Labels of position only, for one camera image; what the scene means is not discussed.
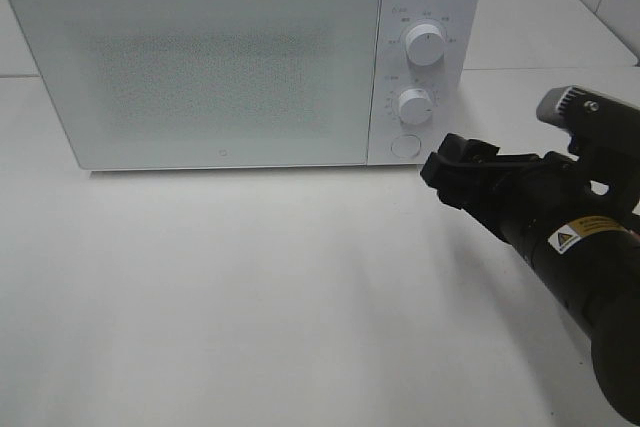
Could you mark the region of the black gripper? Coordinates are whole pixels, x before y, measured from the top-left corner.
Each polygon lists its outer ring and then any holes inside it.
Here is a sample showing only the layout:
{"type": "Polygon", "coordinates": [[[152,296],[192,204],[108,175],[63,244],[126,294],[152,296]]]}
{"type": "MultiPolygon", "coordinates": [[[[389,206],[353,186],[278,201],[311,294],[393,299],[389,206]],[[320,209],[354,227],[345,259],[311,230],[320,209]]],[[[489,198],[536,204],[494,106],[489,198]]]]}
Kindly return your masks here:
{"type": "Polygon", "coordinates": [[[497,156],[499,147],[448,133],[429,154],[420,171],[439,200],[464,209],[500,240],[509,243],[529,266],[540,246],[551,249],[549,237],[582,217],[607,217],[639,232],[639,162],[608,150],[572,161],[550,152],[523,164],[513,156],[497,156]],[[489,173],[467,201],[468,178],[456,163],[499,166],[489,173]]]}

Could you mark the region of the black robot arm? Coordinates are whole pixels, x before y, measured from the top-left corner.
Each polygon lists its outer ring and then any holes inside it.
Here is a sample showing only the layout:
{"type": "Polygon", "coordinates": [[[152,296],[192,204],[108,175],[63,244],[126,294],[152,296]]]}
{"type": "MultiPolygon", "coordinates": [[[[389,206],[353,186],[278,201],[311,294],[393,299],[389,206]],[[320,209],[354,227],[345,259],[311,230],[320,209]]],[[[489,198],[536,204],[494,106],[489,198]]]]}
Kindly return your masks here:
{"type": "Polygon", "coordinates": [[[567,155],[502,155],[448,134],[421,177],[519,254],[590,339],[606,400],[638,424],[638,155],[586,140],[567,155]]]}

